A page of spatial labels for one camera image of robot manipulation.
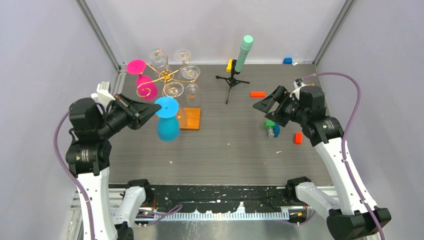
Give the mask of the blue plastic wine glass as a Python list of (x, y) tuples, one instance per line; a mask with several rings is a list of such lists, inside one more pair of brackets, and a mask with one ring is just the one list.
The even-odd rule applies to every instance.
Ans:
[(177, 119), (179, 111), (178, 102), (168, 96), (163, 96), (155, 101), (161, 108), (155, 114), (158, 116), (156, 132), (160, 140), (174, 141), (180, 135), (180, 124)]

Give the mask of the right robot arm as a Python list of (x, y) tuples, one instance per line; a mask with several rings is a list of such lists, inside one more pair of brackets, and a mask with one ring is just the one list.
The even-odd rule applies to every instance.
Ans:
[(114, 180), (146, 177), (164, 184), (280, 184), (285, 198), (326, 218), (335, 239), (381, 232), (391, 220), (368, 193), (348, 154), (348, 130), (327, 116), (323, 91), (279, 86), (253, 103), (205, 108), (198, 132), (175, 140), (148, 130), (115, 137)]

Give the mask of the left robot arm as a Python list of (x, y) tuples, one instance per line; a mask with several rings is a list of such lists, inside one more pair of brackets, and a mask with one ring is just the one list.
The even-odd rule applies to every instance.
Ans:
[(157, 111), (159, 104), (134, 101), (116, 94), (102, 105), (86, 97), (73, 102), (67, 117), (71, 122), (71, 144), (65, 154), (67, 166), (78, 190), (86, 240), (132, 240), (133, 224), (140, 207), (154, 199), (147, 179), (131, 180), (125, 186), (116, 215), (112, 214), (109, 174), (110, 138), (124, 128), (140, 129)]

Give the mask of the pink plastic wine glass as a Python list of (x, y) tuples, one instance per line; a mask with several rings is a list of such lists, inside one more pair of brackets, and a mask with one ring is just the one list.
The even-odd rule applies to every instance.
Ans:
[(144, 75), (147, 63), (142, 59), (134, 59), (126, 66), (126, 71), (130, 75), (137, 76), (135, 82), (136, 94), (143, 100), (150, 101), (158, 95), (158, 89), (153, 80)]

